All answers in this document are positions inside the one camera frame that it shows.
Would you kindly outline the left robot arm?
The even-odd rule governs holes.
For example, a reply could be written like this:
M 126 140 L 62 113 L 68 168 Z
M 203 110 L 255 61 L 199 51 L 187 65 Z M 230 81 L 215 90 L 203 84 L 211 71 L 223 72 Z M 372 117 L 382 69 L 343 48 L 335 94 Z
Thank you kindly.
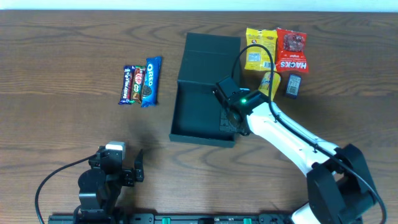
M 133 168 L 124 168 L 125 147 L 110 149 L 100 146 L 88 160 L 90 169 L 78 179 L 79 200 L 73 212 L 73 223 L 129 223 L 130 218 L 116 202 L 123 187 L 144 181 L 143 150 L 134 160 Z

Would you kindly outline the red Hacks candy bag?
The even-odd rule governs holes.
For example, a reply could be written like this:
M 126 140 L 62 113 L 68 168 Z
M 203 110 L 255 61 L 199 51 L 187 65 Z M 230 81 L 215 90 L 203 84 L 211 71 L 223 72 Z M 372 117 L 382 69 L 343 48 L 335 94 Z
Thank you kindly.
M 309 66 L 304 49 L 307 34 L 277 28 L 277 60 L 276 69 L 279 72 L 296 71 L 308 73 Z

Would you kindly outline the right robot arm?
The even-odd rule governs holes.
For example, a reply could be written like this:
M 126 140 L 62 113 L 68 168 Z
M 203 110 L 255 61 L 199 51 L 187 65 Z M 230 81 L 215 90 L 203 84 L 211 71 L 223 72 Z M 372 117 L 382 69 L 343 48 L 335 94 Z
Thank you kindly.
M 356 146 L 340 148 L 319 138 L 258 90 L 215 88 L 213 93 L 237 133 L 269 141 L 306 177 L 308 202 L 291 214 L 292 223 L 361 223 L 375 204 L 381 208 L 382 223 L 387 221 L 386 207 Z

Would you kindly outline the blue Oreo cookie pack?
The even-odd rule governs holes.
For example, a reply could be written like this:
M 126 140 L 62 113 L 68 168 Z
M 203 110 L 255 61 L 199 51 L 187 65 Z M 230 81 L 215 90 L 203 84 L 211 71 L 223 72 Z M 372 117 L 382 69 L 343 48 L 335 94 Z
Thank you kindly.
M 146 75 L 141 103 L 142 108 L 156 105 L 162 57 L 147 58 L 146 62 Z

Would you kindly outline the yellow Hacks candy bag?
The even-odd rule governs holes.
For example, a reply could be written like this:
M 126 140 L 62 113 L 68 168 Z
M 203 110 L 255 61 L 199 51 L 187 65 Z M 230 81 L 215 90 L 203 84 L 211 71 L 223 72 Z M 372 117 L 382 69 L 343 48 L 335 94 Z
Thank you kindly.
M 275 64 L 275 52 L 277 45 L 277 31 L 266 29 L 246 29 L 247 46 L 259 44 L 268 49 L 272 56 L 269 58 L 267 52 L 261 47 L 250 47 L 246 50 L 246 70 L 270 71 L 271 65 Z

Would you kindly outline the dark green box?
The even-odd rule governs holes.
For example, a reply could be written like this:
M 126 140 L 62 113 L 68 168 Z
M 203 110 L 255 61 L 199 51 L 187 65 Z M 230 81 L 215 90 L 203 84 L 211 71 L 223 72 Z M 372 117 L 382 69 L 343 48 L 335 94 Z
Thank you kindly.
M 187 34 L 177 79 L 171 141 L 217 147 L 235 145 L 235 133 L 225 130 L 228 123 L 213 89 L 232 74 L 234 81 L 240 82 L 240 66 L 232 71 L 240 47 L 239 37 Z

